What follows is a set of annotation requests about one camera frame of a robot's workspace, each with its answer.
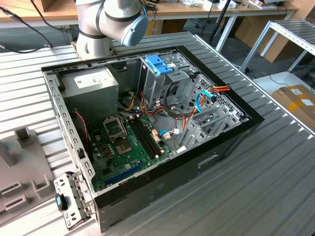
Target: yellow wire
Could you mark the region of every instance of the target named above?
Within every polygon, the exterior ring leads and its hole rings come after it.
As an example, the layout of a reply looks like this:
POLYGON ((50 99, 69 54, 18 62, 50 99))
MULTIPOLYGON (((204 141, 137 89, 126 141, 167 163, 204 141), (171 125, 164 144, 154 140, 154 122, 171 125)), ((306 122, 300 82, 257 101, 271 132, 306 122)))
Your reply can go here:
POLYGON ((226 88, 227 85, 226 86, 221 86, 221 87, 215 87, 215 86, 213 86, 213 87, 216 88, 216 89, 220 89, 220 88, 226 88))
POLYGON ((130 111, 133 108, 133 103, 134 103, 135 98, 136 98, 136 96, 132 96, 131 105, 127 109, 125 109, 125 111, 130 111))

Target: metal table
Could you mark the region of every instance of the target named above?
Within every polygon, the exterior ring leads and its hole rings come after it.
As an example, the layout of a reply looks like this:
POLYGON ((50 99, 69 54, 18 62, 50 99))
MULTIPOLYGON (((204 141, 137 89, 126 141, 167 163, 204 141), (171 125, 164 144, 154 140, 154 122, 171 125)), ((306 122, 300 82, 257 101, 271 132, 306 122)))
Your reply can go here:
POLYGON ((296 61, 292 64, 292 66, 288 69, 290 72, 294 69, 294 67, 300 62, 300 60, 305 56, 307 52, 313 54, 315 56, 315 25, 307 22, 306 20, 279 20, 279 21, 269 21, 262 31, 261 35, 258 37, 255 42, 252 50, 246 57, 242 66, 240 67, 240 71, 244 72, 246 67, 248 67, 249 63, 253 59, 255 53, 259 45, 263 42, 266 35, 273 29, 276 31, 269 43, 260 54, 262 57, 266 54, 268 49, 271 47, 272 43, 280 33, 288 40, 294 42, 298 46, 304 49, 303 53, 296 59, 296 61))
MULTIPOLYGON (((110 228, 108 236, 306 235, 315 231, 314 133, 198 36, 145 37, 119 54, 184 45, 266 119, 227 159, 110 228)), ((30 55, 0 54, 0 133, 30 126, 55 176, 73 170, 40 67, 77 61, 70 46, 30 55)), ((55 200, 0 228, 0 235, 98 235, 89 220, 68 232, 55 200)))

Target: label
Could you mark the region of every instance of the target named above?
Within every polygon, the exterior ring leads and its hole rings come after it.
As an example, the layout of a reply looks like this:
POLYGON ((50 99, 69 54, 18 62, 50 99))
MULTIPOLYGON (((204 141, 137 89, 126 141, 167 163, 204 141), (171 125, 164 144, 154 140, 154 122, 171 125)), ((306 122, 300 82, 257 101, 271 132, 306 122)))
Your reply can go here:
POLYGON ((173 133, 174 133, 174 134, 179 134, 179 129, 174 129, 174 130, 173 130, 173 133))
POLYGON ((313 102, 311 102, 309 99, 302 99, 302 102, 307 106, 313 106, 313 102))
POLYGON ((174 63, 169 63, 167 64, 168 67, 176 67, 176 65, 174 63))
POLYGON ((291 89, 291 91, 295 94, 295 95, 301 95, 302 92, 300 90, 298 90, 297 88, 293 88, 291 89))
POLYGON ((74 78, 79 89, 86 88, 93 85, 103 84, 108 80, 108 74, 105 71, 81 75, 74 78))

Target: blue cable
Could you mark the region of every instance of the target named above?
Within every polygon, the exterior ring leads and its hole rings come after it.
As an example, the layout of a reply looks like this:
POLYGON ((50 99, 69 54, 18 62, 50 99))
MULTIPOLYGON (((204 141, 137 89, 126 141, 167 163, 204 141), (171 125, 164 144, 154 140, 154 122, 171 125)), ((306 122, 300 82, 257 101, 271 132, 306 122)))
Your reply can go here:
POLYGON ((148 14, 147 14, 147 9, 144 7, 143 4, 141 4, 141 6, 142 6, 142 8, 143 8, 144 14, 145 14, 146 16, 148 16, 148 14))
POLYGON ((199 96, 202 95, 202 94, 204 94, 204 95, 206 95, 206 96, 208 96, 208 97, 210 97, 210 98, 217 96, 217 95, 215 95, 215 94, 210 93, 210 92, 207 91, 207 90, 198 93, 198 94, 197 94, 197 97, 196 97, 196 107, 197 107, 197 109, 198 109, 199 112, 202 112, 201 107, 200 107, 200 105, 199 105, 199 96))
POLYGON ((166 132, 172 132, 172 131, 165 129, 165 130, 162 130, 161 132, 159 132, 159 135, 162 136, 162 134, 164 134, 164 133, 166 133, 166 132))
POLYGON ((165 129, 165 130, 162 130, 159 135, 162 136, 162 134, 166 133, 166 132, 169 132, 169 130, 165 129))

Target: table leg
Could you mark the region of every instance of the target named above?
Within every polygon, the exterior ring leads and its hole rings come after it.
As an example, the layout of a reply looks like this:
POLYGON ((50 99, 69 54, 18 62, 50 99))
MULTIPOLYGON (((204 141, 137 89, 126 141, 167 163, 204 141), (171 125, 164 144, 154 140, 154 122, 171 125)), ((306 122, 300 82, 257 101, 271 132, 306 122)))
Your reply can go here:
MULTIPOLYGON (((290 20, 293 14, 294 14, 294 12, 287 13, 283 20, 290 20)), ((264 50, 260 54, 262 57, 264 57, 266 55, 267 51, 269 50, 271 45, 275 42, 278 35, 279 35, 279 33, 275 32, 274 35, 271 37, 271 39, 267 43, 266 47, 264 48, 264 50)))
POLYGON ((223 31, 223 33, 221 35, 221 38, 220 38, 220 40, 219 40, 219 42, 217 44, 217 47, 216 47, 216 50, 218 52, 221 52, 221 49, 223 48, 223 45, 224 45, 228 35, 230 34, 230 32, 231 32, 231 30, 233 28, 233 25, 234 25, 234 23, 236 21, 236 18, 237 18, 237 16, 232 16, 228 20, 228 22, 227 22, 227 24, 225 26, 225 29, 224 29, 224 31, 223 31))
POLYGON ((290 66, 288 72, 291 72, 296 66, 297 64, 300 62, 300 60, 302 60, 302 58, 306 55, 307 51, 304 50, 301 55, 299 55, 299 57, 295 60, 295 62, 290 66))
POLYGON ((252 47, 250 53, 247 55, 245 61, 243 62, 243 64, 240 67, 240 71, 244 72, 245 69, 247 68, 247 66, 249 65, 249 63, 251 62, 251 60, 253 59, 253 57, 255 56, 255 53, 257 52, 257 49, 259 47, 259 45, 261 44, 261 42, 265 39, 267 33, 270 30, 270 21, 268 21, 267 25, 265 26, 264 30, 262 31, 261 35, 258 37, 257 41, 255 42, 254 46, 252 47))

